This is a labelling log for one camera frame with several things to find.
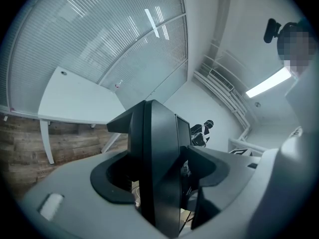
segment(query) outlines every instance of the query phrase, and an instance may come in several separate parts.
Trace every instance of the wooden floor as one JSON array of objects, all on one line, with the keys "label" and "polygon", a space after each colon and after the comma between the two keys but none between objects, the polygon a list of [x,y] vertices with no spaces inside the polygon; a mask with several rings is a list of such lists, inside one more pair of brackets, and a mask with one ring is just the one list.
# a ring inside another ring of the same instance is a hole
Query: wooden floor
[{"label": "wooden floor", "polygon": [[[40,124],[37,119],[0,114],[0,168],[13,195],[21,199],[24,193],[55,168],[82,158],[101,153],[112,133],[106,125],[52,122],[49,126],[50,144],[55,164],[46,157]],[[127,135],[122,134],[110,150],[126,149]]]}]

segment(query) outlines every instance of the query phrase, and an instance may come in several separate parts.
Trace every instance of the air vent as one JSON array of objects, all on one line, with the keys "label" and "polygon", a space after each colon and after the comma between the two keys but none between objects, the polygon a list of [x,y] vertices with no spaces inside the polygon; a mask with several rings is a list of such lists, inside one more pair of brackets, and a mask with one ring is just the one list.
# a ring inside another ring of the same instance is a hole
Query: air vent
[{"label": "air vent", "polygon": [[223,76],[221,76],[218,72],[216,72],[214,69],[209,68],[210,72],[209,74],[213,76],[216,80],[218,80],[221,84],[225,86],[226,89],[228,89],[230,92],[234,89],[234,86],[227,81]]}]

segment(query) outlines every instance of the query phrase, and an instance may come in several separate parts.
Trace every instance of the white table leg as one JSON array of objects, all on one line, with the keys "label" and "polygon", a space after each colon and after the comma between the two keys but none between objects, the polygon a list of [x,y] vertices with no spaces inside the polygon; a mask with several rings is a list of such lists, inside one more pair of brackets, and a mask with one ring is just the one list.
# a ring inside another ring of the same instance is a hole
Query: white table leg
[{"label": "white table leg", "polygon": [[54,164],[51,147],[50,147],[48,122],[40,119],[40,128],[41,128],[41,136],[42,136],[42,141],[43,141],[46,156],[48,157],[50,164]]},{"label": "white table leg", "polygon": [[120,137],[120,135],[121,135],[120,133],[114,133],[112,137],[110,138],[110,140],[105,144],[105,146],[101,150],[101,153],[107,152],[107,150],[112,146],[112,144],[117,140],[117,138]]}]

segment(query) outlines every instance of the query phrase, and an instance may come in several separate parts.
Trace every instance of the person wearing headset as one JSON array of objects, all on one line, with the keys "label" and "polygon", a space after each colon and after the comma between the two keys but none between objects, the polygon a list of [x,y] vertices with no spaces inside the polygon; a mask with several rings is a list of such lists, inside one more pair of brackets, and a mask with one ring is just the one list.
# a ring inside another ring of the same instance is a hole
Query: person wearing headset
[{"label": "person wearing headset", "polygon": [[214,126],[212,120],[207,120],[204,125],[196,124],[190,129],[191,141],[194,146],[206,147],[209,140],[209,130]]}]

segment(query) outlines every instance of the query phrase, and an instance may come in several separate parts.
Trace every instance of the desk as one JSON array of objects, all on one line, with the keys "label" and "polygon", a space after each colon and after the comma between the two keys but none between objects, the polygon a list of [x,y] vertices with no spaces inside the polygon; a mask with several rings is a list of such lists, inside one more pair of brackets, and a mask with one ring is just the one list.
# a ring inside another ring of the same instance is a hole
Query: desk
[{"label": "desk", "polygon": [[[38,110],[42,141],[50,164],[54,164],[51,153],[48,123],[51,120],[107,124],[125,111],[117,96],[103,88],[61,67],[57,67],[46,86]],[[119,137],[112,136],[102,153]]]}]

